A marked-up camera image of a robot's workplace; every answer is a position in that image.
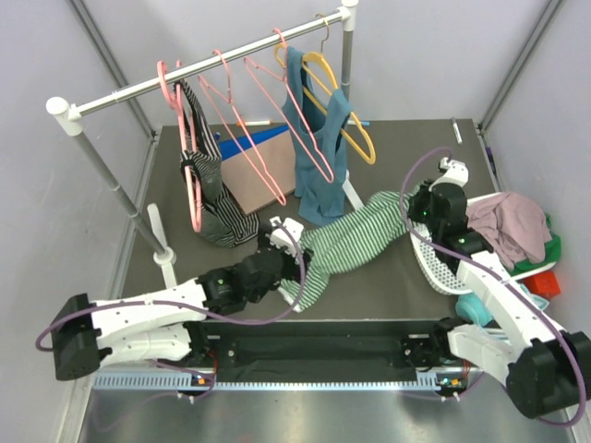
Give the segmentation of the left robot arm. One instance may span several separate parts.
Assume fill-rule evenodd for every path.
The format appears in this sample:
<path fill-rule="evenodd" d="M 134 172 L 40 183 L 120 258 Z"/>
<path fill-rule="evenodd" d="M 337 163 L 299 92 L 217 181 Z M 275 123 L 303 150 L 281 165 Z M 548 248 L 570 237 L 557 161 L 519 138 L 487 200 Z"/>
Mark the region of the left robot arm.
<path fill-rule="evenodd" d="M 231 322 L 282 281 L 304 280 L 311 254 L 299 244 L 303 232 L 298 221 L 276 217 L 259 229 L 256 252 L 234 265 L 124 299 L 71 296 L 49 328 L 55 378 L 76 380 L 108 365 L 148 360 L 203 364 L 210 352 L 204 320 Z"/>

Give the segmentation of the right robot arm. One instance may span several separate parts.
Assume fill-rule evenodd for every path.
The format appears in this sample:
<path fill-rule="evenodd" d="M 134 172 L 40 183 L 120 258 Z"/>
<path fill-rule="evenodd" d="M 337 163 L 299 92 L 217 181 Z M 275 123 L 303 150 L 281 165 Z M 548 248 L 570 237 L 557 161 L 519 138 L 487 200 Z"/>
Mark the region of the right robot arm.
<path fill-rule="evenodd" d="M 492 337 L 458 317 L 440 320 L 429 334 L 431 354 L 442 365 L 458 359 L 478 366 L 505 388 L 530 419 L 575 407 L 577 423 L 590 399 L 590 340 L 570 333 L 540 311 L 511 280 L 493 247 L 469 228 L 461 186 L 427 180 L 404 208 L 410 225 L 421 223 L 446 266 L 488 309 L 507 339 Z"/>

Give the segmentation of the green white striped tank top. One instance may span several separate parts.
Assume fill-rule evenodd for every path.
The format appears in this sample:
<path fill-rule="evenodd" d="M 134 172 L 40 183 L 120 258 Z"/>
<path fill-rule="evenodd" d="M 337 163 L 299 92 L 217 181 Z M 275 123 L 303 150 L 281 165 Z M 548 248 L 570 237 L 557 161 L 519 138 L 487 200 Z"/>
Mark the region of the green white striped tank top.
<path fill-rule="evenodd" d="M 303 284 L 283 280 L 279 294 L 301 312 L 313 306 L 329 285 L 331 277 L 358 269 L 380 255 L 394 240 L 408 232 L 401 208 L 418 191 L 400 194 L 379 191 L 367 204 L 326 226 L 305 231 L 299 240 L 310 254 Z"/>

